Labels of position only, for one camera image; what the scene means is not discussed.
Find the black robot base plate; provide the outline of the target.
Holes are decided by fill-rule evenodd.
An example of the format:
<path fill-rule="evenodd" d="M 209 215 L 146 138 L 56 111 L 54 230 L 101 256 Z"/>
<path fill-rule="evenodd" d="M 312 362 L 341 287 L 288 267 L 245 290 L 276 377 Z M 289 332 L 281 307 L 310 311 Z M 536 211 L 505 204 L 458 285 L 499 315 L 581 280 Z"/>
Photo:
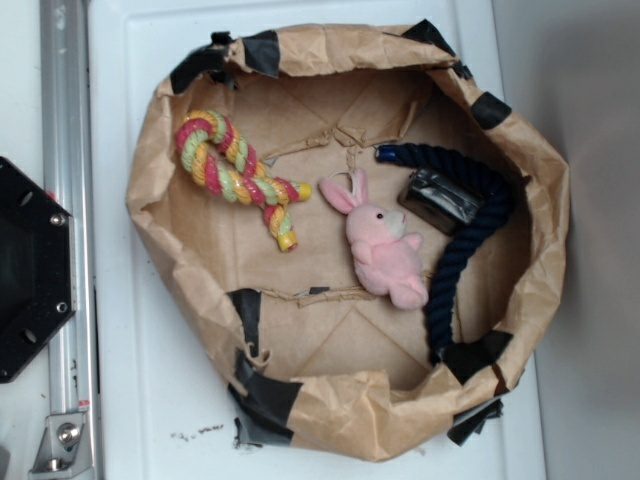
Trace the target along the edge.
<path fill-rule="evenodd" d="M 14 381 L 75 312 L 70 215 L 1 159 L 1 382 Z"/>

